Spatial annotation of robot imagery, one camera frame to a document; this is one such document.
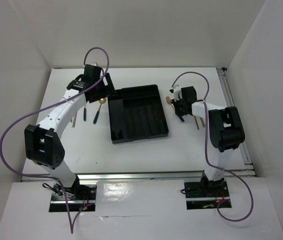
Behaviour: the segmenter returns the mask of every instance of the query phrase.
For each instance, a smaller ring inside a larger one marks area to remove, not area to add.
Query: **purple cable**
[[[68,219],[69,219],[69,225],[70,225],[70,232],[71,232],[71,234],[74,233],[75,220],[76,220],[76,218],[78,217],[78,215],[81,213],[81,211],[82,211],[83,209],[79,210],[79,212],[76,214],[76,216],[75,216],[75,218],[74,218],[74,220],[73,220],[73,222],[72,222],[71,213],[70,213],[70,207],[69,207],[68,199],[67,199],[67,195],[66,195],[66,190],[65,190],[65,187],[64,187],[64,185],[62,184],[62,182],[59,181],[58,178],[53,177],[53,176],[40,175],[40,174],[39,174],[39,175],[38,175],[38,174],[25,174],[25,173],[22,173],[22,172],[20,172],[20,171],[17,171],[17,170],[15,170],[15,169],[13,169],[11,166],[9,166],[9,164],[7,163],[7,161],[6,161],[5,157],[4,157],[4,154],[3,154],[3,142],[4,142],[4,138],[5,138],[6,134],[10,131],[10,129],[11,129],[13,126],[15,126],[17,123],[19,123],[21,120],[24,120],[24,119],[26,119],[26,118],[28,118],[28,117],[30,117],[30,116],[32,116],[32,115],[38,114],[38,113],[40,113],[40,112],[43,112],[43,111],[45,111],[45,110],[47,110],[47,109],[51,109],[51,108],[54,108],[54,107],[56,107],[56,106],[58,106],[58,105],[64,104],[64,103],[66,103],[67,101],[73,100],[73,99],[77,98],[78,96],[80,96],[80,95],[82,95],[82,94],[88,92],[89,90],[93,89],[94,87],[96,87],[96,86],[103,80],[103,78],[104,78],[105,75],[107,74],[108,69],[109,69],[109,66],[110,66],[110,58],[109,58],[107,52],[106,52],[103,48],[101,48],[101,47],[93,47],[93,48],[89,49],[88,52],[86,53],[85,59],[84,59],[84,63],[86,62],[86,58],[87,58],[88,54],[89,54],[91,51],[93,51],[93,50],[101,50],[101,51],[103,51],[103,53],[105,54],[105,56],[106,56],[106,58],[107,58],[107,65],[106,65],[105,72],[104,72],[104,74],[100,77],[100,79],[99,79],[97,82],[95,82],[92,86],[90,86],[90,87],[87,88],[86,90],[84,90],[84,91],[82,91],[82,92],[80,92],[80,93],[78,93],[78,94],[76,94],[76,95],[74,95],[74,96],[72,96],[72,97],[70,97],[70,98],[68,98],[68,99],[66,99],[66,100],[63,100],[63,101],[54,103],[54,104],[52,104],[52,105],[50,105],[50,106],[44,107],[44,108],[39,109],[39,110],[37,110],[37,111],[33,111],[33,112],[31,112],[31,113],[28,113],[28,114],[26,114],[26,115],[24,115],[24,116],[18,118],[18,119],[17,119],[16,121],[14,121],[11,125],[9,125],[9,127],[7,127],[7,129],[3,132],[3,134],[2,134],[2,136],[1,136],[1,138],[0,138],[0,158],[1,158],[1,161],[3,162],[3,164],[4,164],[10,171],[12,171],[14,174],[20,175],[20,176],[22,176],[22,177],[53,179],[53,180],[56,180],[56,181],[60,184],[61,189],[62,189],[62,191],[63,191],[63,195],[64,195],[64,197],[65,197],[66,209],[67,209],[67,215],[68,215]]]
[[[185,74],[197,74],[197,75],[203,77],[203,78],[206,80],[206,83],[207,83],[207,92],[206,92],[205,97],[203,98],[203,105],[204,105],[204,107],[205,107],[205,123],[206,123],[206,128],[205,128],[205,159],[206,159],[206,163],[207,163],[210,167],[212,167],[212,168],[215,168],[215,169],[218,169],[218,170],[222,170],[222,171],[224,171],[224,172],[226,172],[226,173],[229,173],[229,174],[235,176],[235,177],[238,178],[239,180],[241,180],[241,181],[243,182],[243,184],[245,184],[246,188],[248,189],[249,195],[250,195],[251,207],[250,207],[250,210],[249,210],[249,212],[248,212],[248,214],[247,214],[246,216],[244,216],[244,217],[242,217],[242,218],[240,218],[240,219],[230,219],[230,218],[228,218],[228,217],[225,217],[225,216],[221,213],[221,211],[220,211],[220,205],[221,205],[222,203],[224,203],[225,201],[227,201],[227,200],[224,200],[224,201],[221,201],[221,202],[218,203],[218,205],[217,205],[217,212],[219,213],[219,215],[220,215],[223,219],[226,219],[227,221],[230,221],[230,222],[241,222],[241,221],[247,219],[247,218],[252,214],[252,211],[253,211],[253,208],[254,208],[254,198],[253,198],[252,191],[251,191],[250,187],[248,186],[248,184],[247,184],[240,176],[238,176],[237,174],[233,173],[232,171],[229,171],[229,170],[224,169],[224,168],[219,167],[219,166],[215,166],[215,165],[211,164],[210,161],[208,160],[208,129],[209,129],[209,121],[208,121],[208,109],[207,109],[207,104],[206,104],[206,97],[207,97],[207,95],[208,95],[208,93],[209,93],[209,91],[210,91],[210,83],[208,82],[208,79],[207,79],[204,75],[200,74],[199,72],[187,71],[187,72],[184,72],[184,73],[182,73],[181,75],[179,75],[179,76],[176,78],[176,80],[173,82],[173,84],[171,85],[171,87],[174,87],[174,85],[175,85],[175,83],[177,82],[177,80],[178,80],[181,76],[183,76],[183,75],[185,75]]]

